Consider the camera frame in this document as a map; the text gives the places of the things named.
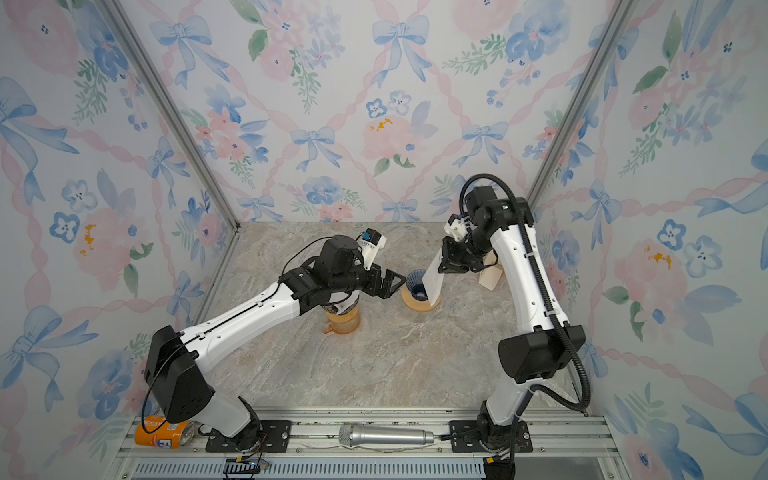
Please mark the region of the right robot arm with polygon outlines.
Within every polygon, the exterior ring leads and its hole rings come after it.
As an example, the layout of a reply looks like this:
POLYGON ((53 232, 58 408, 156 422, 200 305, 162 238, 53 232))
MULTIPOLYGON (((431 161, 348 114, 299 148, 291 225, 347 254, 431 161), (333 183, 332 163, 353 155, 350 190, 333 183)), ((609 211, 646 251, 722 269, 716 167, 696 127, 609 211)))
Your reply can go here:
POLYGON ((450 217, 439 253, 423 277, 430 303, 441 294, 447 274, 482 273, 496 257, 512 294, 516 335, 498 343, 503 370, 477 417, 482 444, 492 450, 513 446, 522 416, 536 394, 585 412, 591 386, 578 351, 586 334, 572 324, 557 301, 535 241, 527 201, 490 174, 470 177, 459 193, 459 212, 450 217))

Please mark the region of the blue glass dripper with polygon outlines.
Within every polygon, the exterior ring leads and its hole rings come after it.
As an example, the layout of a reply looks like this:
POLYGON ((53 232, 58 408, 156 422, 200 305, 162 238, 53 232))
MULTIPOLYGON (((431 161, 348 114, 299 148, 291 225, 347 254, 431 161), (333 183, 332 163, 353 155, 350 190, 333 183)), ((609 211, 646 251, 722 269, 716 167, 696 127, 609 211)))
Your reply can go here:
POLYGON ((416 302, 427 302, 429 300, 423 281, 425 273, 425 269, 413 270, 406 277, 407 291, 416 302))

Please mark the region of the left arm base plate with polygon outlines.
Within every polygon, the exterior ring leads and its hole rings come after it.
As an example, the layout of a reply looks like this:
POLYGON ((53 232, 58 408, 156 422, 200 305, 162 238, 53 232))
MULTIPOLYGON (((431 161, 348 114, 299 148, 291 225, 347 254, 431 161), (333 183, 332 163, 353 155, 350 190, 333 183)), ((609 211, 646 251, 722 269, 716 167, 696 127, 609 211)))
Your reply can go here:
POLYGON ((258 428, 247 426, 233 438, 212 429, 205 446, 207 453, 286 453, 293 423, 290 420, 261 420, 258 428))

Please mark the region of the white paper coffee filter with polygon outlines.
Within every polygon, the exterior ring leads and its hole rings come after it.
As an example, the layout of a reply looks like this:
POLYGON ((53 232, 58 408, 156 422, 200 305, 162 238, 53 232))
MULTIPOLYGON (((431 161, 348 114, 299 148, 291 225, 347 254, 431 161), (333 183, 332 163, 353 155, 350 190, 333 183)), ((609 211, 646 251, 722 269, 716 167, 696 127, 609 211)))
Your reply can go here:
POLYGON ((338 304, 324 306, 323 309, 327 314, 342 316, 352 311, 357 306, 357 304, 357 300, 347 300, 338 304))

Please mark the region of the coffee filter pack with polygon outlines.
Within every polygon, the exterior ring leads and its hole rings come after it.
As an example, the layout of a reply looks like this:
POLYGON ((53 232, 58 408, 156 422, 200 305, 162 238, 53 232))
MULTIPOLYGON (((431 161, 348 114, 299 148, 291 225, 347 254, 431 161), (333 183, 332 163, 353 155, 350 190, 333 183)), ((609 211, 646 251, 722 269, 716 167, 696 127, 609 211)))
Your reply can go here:
POLYGON ((493 291, 503 275, 504 270, 499 264, 498 257, 495 253, 489 252, 483 260, 483 270, 478 275, 478 284, 489 291, 493 291))

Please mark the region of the orange glass carafe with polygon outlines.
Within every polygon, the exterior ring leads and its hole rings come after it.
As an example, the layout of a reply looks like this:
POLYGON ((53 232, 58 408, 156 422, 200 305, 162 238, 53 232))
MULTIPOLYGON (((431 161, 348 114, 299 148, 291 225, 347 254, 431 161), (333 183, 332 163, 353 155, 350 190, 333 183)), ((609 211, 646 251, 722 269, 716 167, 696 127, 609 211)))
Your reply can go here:
POLYGON ((359 327, 361 321, 358 306, 355 306, 342 315, 333 314, 328 311, 325 312, 325 315, 326 323, 323 327, 324 334, 334 333, 338 335, 346 335, 352 333, 359 327))

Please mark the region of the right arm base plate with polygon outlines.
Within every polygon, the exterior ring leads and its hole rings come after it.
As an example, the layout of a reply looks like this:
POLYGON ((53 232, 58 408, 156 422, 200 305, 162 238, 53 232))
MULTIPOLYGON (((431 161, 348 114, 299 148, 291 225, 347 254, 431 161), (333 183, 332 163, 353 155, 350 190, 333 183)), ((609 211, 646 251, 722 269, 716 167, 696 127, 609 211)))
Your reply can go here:
POLYGON ((532 453, 531 434, 526 422, 512 426, 481 425, 477 420, 452 420, 448 423, 449 439, 453 453, 497 454, 507 451, 514 442, 515 453, 532 453))

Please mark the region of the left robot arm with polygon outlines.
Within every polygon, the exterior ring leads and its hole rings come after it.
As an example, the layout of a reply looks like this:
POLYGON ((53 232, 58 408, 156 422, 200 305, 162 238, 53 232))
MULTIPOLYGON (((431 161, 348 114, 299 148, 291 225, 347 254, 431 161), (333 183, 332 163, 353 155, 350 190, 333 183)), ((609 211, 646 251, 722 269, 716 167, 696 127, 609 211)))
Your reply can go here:
POLYGON ((229 446, 249 451, 261 442, 263 427, 242 398, 219 393, 206 374, 269 329, 316 307, 340 306, 363 293, 388 299, 406 282, 377 264, 324 273, 310 266, 289 270, 278 282, 228 312, 176 331, 166 326, 153 334, 144 379, 148 395, 169 423, 195 421, 221 435, 229 446))

